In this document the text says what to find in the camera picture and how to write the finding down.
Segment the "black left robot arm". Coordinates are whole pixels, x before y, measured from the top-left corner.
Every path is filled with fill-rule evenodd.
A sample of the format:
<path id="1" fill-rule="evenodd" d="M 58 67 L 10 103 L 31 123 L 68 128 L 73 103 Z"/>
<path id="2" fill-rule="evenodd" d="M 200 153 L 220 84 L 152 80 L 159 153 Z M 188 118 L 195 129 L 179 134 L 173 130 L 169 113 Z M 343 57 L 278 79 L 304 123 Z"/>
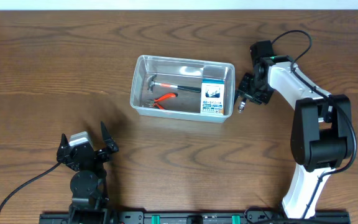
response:
<path id="1" fill-rule="evenodd" d="M 105 146 L 95 150 L 86 131 L 67 138 L 62 134 L 57 150 L 57 162 L 75 171 L 70 181 L 72 192 L 68 223 L 112 223 L 107 190 L 107 172 L 104 163 L 119 148 L 106 125 L 101 123 L 101 134 Z"/>

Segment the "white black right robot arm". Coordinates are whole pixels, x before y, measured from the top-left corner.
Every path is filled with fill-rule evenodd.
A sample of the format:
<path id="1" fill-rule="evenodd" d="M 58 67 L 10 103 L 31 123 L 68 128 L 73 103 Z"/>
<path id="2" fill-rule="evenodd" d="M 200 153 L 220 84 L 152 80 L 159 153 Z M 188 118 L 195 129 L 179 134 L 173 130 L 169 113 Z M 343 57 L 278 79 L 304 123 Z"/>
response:
<path id="1" fill-rule="evenodd" d="M 346 95 L 320 89 L 287 55 L 253 57 L 238 93 L 258 105 L 278 92 L 294 110 L 290 149 L 296 162 L 287 194 L 281 202 L 285 218 L 309 220 L 327 180 L 354 162 L 357 140 Z"/>

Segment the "clear plastic container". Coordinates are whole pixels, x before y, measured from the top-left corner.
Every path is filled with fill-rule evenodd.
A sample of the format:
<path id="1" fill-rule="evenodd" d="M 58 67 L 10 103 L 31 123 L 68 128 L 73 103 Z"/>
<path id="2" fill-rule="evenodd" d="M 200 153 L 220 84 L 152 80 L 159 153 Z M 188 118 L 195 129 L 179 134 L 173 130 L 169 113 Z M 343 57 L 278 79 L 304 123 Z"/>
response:
<path id="1" fill-rule="evenodd" d="M 233 112 L 235 82 L 231 63 L 141 55 L 130 104 L 144 116 L 223 123 Z"/>

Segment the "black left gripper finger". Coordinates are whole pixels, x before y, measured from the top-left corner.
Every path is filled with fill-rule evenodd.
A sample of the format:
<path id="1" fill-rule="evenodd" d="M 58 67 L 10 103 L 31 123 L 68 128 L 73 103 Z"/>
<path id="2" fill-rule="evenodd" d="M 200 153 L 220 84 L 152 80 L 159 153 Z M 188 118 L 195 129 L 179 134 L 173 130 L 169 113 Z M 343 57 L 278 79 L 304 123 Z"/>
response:
<path id="1" fill-rule="evenodd" d="M 119 151 L 118 145 L 116 144 L 115 140 L 110 135 L 110 133 L 103 121 L 101 122 L 101 134 L 102 134 L 103 142 L 105 143 L 106 147 L 112 153 L 118 152 Z"/>
<path id="2" fill-rule="evenodd" d="M 68 139 L 66 135 L 63 133 L 60 140 L 60 145 L 58 147 L 58 154 L 64 154 L 66 149 L 69 148 L 70 145 L 68 143 Z"/>

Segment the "small black orange hammer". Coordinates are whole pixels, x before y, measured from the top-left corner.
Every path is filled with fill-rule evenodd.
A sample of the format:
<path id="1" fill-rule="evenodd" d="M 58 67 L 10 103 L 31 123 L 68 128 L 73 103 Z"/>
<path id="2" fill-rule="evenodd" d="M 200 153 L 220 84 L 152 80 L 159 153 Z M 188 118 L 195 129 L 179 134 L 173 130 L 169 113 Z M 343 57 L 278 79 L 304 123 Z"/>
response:
<path id="1" fill-rule="evenodd" d="M 190 92 L 194 92 L 194 93 L 201 92 L 201 88 L 197 88 L 197 87 L 156 82 L 155 81 L 156 77 L 157 77 L 157 75 L 152 75 L 152 76 L 148 77 L 148 79 L 147 79 L 148 91 L 153 91 L 154 86 L 162 86 L 164 88 L 173 88 L 173 89 L 177 89 L 177 90 L 190 91 Z"/>

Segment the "red handled pliers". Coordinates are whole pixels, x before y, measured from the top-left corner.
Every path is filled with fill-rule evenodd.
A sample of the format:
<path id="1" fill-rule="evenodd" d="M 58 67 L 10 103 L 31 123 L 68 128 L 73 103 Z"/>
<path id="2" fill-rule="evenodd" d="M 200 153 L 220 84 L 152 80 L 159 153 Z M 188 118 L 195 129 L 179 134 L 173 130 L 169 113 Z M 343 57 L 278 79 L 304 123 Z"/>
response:
<path id="1" fill-rule="evenodd" d="M 177 93 L 167 93 L 159 98 L 147 100 L 145 104 L 149 107 L 164 110 L 164 107 L 160 103 L 170 98 L 176 98 L 177 96 Z"/>

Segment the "blue white cardboard box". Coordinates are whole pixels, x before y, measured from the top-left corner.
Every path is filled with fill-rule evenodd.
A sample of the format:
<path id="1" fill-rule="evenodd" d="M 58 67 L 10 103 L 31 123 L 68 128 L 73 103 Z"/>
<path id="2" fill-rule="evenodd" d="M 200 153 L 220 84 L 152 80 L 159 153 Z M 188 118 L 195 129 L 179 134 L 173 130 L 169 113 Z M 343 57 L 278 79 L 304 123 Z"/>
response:
<path id="1" fill-rule="evenodd" d="M 201 83 L 201 114 L 224 115 L 224 81 L 203 79 Z"/>

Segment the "silver ratchet wrench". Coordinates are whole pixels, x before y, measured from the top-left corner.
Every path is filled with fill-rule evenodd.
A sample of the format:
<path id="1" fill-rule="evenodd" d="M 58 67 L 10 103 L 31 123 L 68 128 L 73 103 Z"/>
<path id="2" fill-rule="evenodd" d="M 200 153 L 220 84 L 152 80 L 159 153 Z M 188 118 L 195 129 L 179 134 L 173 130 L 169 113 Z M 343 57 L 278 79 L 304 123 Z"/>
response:
<path id="1" fill-rule="evenodd" d="M 247 99 L 243 98 L 241 103 L 238 106 L 238 112 L 242 113 L 244 111 L 244 108 L 246 107 Z"/>

